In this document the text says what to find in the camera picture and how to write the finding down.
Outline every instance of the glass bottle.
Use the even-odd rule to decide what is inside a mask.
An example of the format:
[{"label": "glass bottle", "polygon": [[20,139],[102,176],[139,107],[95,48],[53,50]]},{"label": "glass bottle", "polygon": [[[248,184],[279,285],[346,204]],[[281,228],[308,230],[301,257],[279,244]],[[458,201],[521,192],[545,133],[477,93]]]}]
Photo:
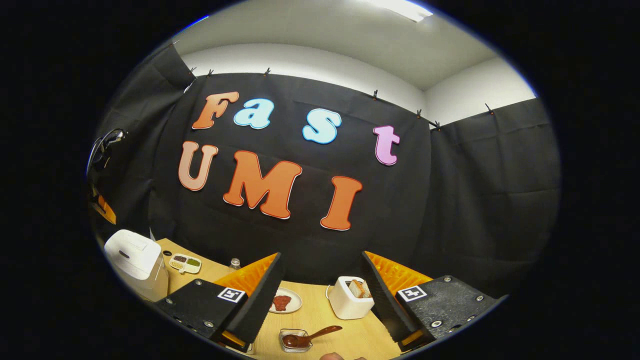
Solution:
[{"label": "glass bottle", "polygon": [[231,264],[229,265],[228,272],[232,273],[240,268],[240,260],[233,258],[231,259]]}]

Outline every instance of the wooden spoon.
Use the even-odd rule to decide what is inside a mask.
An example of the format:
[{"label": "wooden spoon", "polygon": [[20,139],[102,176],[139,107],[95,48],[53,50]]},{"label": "wooden spoon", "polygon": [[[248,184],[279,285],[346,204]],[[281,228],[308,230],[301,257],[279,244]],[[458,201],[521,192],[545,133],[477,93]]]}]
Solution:
[{"label": "wooden spoon", "polygon": [[298,336],[298,335],[285,335],[282,337],[282,343],[287,347],[309,347],[309,343],[311,343],[311,339],[315,339],[318,336],[326,335],[330,332],[342,330],[342,326],[332,325],[327,326],[324,329],[317,331],[313,335],[309,336]]}]

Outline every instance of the white wall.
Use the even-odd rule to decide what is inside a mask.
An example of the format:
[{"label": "white wall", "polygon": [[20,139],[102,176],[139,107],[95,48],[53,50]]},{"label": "white wall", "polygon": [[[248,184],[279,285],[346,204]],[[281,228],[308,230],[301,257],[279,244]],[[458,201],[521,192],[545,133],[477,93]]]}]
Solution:
[{"label": "white wall", "polygon": [[264,73],[308,78],[352,88],[411,112],[425,108],[424,93],[402,79],[360,60],[329,51],[283,44],[241,44],[182,55],[195,76],[228,72]]},{"label": "white wall", "polygon": [[329,51],[284,44],[240,44],[182,55],[194,75],[254,72],[298,76],[352,88],[411,112],[422,109],[441,125],[535,97],[508,63],[494,58],[450,76],[426,91],[360,60]]},{"label": "white wall", "polygon": [[533,99],[522,76],[501,58],[487,60],[450,76],[424,92],[422,115],[440,125]]}]

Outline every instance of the black cloth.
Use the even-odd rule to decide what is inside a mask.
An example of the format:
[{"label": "black cloth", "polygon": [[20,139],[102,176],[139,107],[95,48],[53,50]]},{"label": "black cloth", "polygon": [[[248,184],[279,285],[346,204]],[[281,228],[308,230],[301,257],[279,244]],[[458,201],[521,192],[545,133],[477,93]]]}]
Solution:
[{"label": "black cloth", "polygon": [[[209,129],[191,128],[211,94],[239,92]],[[234,115],[250,99],[265,98],[275,105],[264,129],[238,126]],[[304,139],[307,113],[322,108],[340,114],[338,134],[328,144]],[[397,163],[376,159],[373,129],[391,125],[400,137],[392,146]],[[213,145],[209,177],[202,190],[192,192],[178,178],[182,143],[200,148],[191,162],[195,177],[203,145]],[[227,204],[236,151],[257,154],[264,177],[279,161],[292,161],[303,170],[289,198],[287,220]],[[418,241],[429,184],[428,124],[414,113],[370,95],[310,79],[262,74],[220,74],[198,77],[180,99],[165,127],[154,160],[152,232],[171,238],[190,250],[228,263],[239,258],[247,265],[274,252],[283,254],[289,281],[328,284],[339,275],[360,275],[358,254],[369,250],[398,261],[409,261]],[[349,221],[351,229],[325,229],[320,221],[333,198],[332,177],[346,176],[362,183]]]},{"label": "black cloth", "polygon": [[540,100],[431,133],[431,187],[411,267],[453,275],[499,297],[518,285],[550,237],[560,157]]},{"label": "black cloth", "polygon": [[[192,129],[205,98],[225,92],[238,92],[239,99],[209,129]],[[243,104],[258,98],[275,105],[269,126],[235,124]],[[308,112],[316,108],[342,119],[328,144],[302,135]],[[151,229],[156,238],[219,263],[239,258],[247,265],[282,252],[286,280],[321,284],[361,275],[358,254],[368,250],[431,277],[451,274],[499,297],[517,285],[547,242],[560,173],[553,131],[539,100],[493,111],[430,132],[410,111],[321,81],[272,74],[194,78],[175,49],[164,46],[132,72],[96,132],[114,127],[129,132],[114,144],[112,160],[97,181],[118,223],[98,218],[97,231],[106,239],[121,228],[145,236]],[[373,129],[387,125],[400,137],[392,146],[397,156],[392,166],[375,155]],[[191,162],[194,176],[202,146],[218,148],[197,192],[178,178],[185,141],[199,145]],[[302,167],[292,186],[289,219],[223,200],[240,150],[257,154],[263,177],[279,161]],[[320,224],[332,203],[334,176],[363,186],[347,231]]]}]

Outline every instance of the pink letter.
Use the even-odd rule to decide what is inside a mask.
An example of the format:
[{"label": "pink letter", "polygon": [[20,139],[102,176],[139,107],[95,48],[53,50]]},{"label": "pink letter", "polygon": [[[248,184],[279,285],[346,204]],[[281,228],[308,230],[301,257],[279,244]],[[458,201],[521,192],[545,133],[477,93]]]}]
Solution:
[{"label": "pink letter", "polygon": [[391,143],[400,143],[400,137],[394,134],[393,126],[378,126],[373,128],[378,135],[376,141],[376,158],[385,165],[393,165],[397,161],[396,155],[391,155]]}]

